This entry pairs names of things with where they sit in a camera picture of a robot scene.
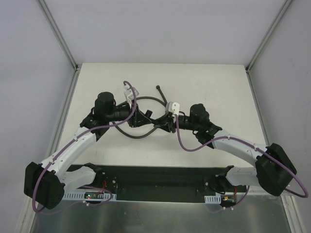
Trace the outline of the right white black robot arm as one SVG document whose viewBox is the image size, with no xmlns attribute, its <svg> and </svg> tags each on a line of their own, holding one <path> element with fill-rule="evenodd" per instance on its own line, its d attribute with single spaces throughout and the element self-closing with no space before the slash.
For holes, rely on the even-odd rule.
<svg viewBox="0 0 311 233">
<path fill-rule="evenodd" d="M 213 124 L 203 104 L 194 104 L 189 116 L 179 116 L 179 104 L 169 103 L 166 114 L 156 120 L 156 128 L 170 133 L 189 130 L 202 146 L 228 152 L 249 163 L 251 167 L 228 166 L 216 179 L 223 191 L 238 185 L 260 186 L 273 196 L 280 196 L 297 174 L 284 149 L 275 143 L 270 146 L 243 140 Z"/>
</svg>

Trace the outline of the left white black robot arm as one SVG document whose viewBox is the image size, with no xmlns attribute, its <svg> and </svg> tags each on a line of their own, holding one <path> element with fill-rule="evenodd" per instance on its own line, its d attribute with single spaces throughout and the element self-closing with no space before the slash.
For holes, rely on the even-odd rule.
<svg viewBox="0 0 311 233">
<path fill-rule="evenodd" d="M 126 95 L 126 101 L 116 104 L 110 92 L 100 93 L 90 113 L 82 120 L 71 139 L 56 152 L 39 164 L 31 162 L 25 170 L 24 194 L 36 205 L 53 209 L 63 196 L 82 186 L 102 189 L 105 181 L 103 170 L 87 163 L 78 170 L 69 171 L 69 167 L 82 153 L 95 144 L 110 128 L 123 123 L 131 127 L 140 127 L 152 123 L 152 111 L 145 113 L 139 109 L 138 96 L 132 92 Z"/>
</svg>

